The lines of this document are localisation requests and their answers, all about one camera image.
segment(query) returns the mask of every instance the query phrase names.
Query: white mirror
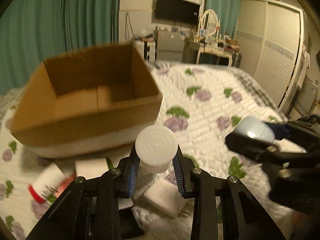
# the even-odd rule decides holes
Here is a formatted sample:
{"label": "white mirror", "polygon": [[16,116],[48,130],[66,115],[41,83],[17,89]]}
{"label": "white mirror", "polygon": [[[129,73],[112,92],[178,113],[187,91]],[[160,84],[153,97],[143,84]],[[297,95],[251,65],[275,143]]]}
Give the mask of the white mirror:
{"label": "white mirror", "polygon": [[213,36],[218,29],[219,26],[219,21],[218,21],[218,16],[214,10],[206,10],[204,14],[202,15],[199,25],[198,25],[198,30],[200,29],[205,29],[208,31],[208,36]]}

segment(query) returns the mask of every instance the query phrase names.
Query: red cap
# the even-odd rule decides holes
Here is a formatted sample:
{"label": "red cap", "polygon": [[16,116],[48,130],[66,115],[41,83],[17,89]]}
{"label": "red cap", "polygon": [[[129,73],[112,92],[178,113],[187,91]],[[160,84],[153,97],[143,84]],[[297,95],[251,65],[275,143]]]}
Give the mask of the red cap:
{"label": "red cap", "polygon": [[34,200],[37,201],[39,204],[42,204],[43,202],[45,202],[45,199],[43,199],[37,194],[37,192],[33,189],[31,184],[28,185],[28,190],[31,196],[34,198]]}

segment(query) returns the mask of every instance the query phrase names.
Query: teal curtain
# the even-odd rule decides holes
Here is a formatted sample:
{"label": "teal curtain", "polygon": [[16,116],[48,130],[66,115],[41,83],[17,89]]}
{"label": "teal curtain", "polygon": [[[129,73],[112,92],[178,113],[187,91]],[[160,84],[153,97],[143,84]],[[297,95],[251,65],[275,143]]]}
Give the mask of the teal curtain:
{"label": "teal curtain", "polygon": [[206,0],[205,9],[213,9],[220,20],[219,33],[236,36],[236,26],[239,18],[240,0]]}
{"label": "teal curtain", "polygon": [[0,18],[0,94],[65,51],[118,41],[119,0],[13,0]]}

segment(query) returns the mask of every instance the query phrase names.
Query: floral bedding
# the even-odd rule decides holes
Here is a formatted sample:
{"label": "floral bedding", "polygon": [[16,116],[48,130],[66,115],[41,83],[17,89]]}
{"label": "floral bedding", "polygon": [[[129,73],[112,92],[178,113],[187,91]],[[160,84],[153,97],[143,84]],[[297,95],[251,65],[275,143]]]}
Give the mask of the floral bedding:
{"label": "floral bedding", "polygon": [[[151,73],[163,93],[157,124],[171,129],[184,155],[212,176],[235,175],[247,186],[275,220],[285,235],[290,231],[291,210],[268,199],[268,178],[260,165],[230,152],[224,137],[247,115],[273,122],[285,117],[260,86],[239,69],[160,62],[150,65]],[[33,183],[50,162],[63,172],[74,172],[74,159],[48,160],[38,157],[10,134],[10,119],[22,90],[0,98],[0,216],[18,240],[24,240],[37,221],[55,201],[42,205],[30,196],[27,185]],[[116,166],[131,147],[107,151]],[[175,182],[172,167],[161,174],[139,171],[134,212],[142,222],[141,239],[189,239],[192,215],[181,214],[173,220],[148,205],[141,197],[157,179]]]}

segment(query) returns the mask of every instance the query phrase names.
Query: television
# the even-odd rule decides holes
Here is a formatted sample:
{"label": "television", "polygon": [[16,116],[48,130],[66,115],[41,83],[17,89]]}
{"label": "television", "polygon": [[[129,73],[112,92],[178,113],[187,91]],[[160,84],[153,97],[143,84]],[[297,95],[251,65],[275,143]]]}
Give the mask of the television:
{"label": "television", "polygon": [[198,24],[200,5],[185,0],[157,0],[156,19]]}

